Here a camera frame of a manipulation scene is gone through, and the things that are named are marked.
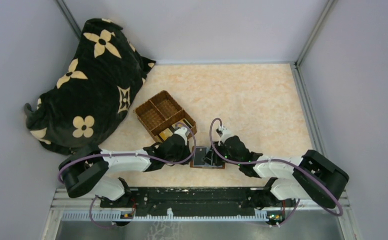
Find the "brown leather card holder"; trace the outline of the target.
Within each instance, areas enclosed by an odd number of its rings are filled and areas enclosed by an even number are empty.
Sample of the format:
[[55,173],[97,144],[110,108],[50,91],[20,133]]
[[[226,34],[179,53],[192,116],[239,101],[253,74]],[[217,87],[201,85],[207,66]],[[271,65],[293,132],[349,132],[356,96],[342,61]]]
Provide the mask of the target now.
[[203,158],[203,161],[205,162],[205,165],[203,167],[193,167],[192,166],[192,160],[190,161],[190,167],[191,168],[196,168],[196,169],[218,169],[218,170],[223,170],[225,168],[225,163],[221,160],[218,159],[217,156],[214,155],[214,151],[210,148],[209,151],[207,152],[206,156]]

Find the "brown woven divided basket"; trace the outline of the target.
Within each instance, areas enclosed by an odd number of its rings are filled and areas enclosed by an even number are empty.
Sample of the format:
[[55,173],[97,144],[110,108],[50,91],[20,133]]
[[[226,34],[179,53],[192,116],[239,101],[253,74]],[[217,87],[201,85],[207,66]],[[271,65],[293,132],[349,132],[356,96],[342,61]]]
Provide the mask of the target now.
[[134,112],[155,142],[161,143],[162,141],[158,135],[167,128],[173,131],[171,125],[181,119],[187,119],[193,125],[192,133],[189,133],[188,138],[191,138],[197,133],[197,126],[194,119],[165,90],[160,91],[138,106]]

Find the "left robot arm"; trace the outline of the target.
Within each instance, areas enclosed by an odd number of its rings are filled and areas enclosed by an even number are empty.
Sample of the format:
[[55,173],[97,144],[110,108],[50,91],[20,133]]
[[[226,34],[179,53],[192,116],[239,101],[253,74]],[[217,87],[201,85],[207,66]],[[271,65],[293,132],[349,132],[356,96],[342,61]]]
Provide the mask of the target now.
[[187,164],[194,156],[189,141],[180,134],[134,151],[109,151],[88,144],[59,165],[57,178],[70,198],[95,194],[125,207],[132,200],[130,189],[125,180],[110,174],[157,171],[165,164]]

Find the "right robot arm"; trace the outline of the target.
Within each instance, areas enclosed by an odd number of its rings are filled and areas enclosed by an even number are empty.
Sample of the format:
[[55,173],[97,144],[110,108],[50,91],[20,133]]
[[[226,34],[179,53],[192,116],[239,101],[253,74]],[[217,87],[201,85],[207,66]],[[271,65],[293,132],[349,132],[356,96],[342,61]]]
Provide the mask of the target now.
[[271,157],[250,151],[237,135],[223,133],[211,141],[219,160],[238,166],[252,178],[268,179],[264,202],[276,206],[288,199],[311,200],[325,210],[338,209],[340,197],[349,181],[348,174],[316,150],[301,156]]

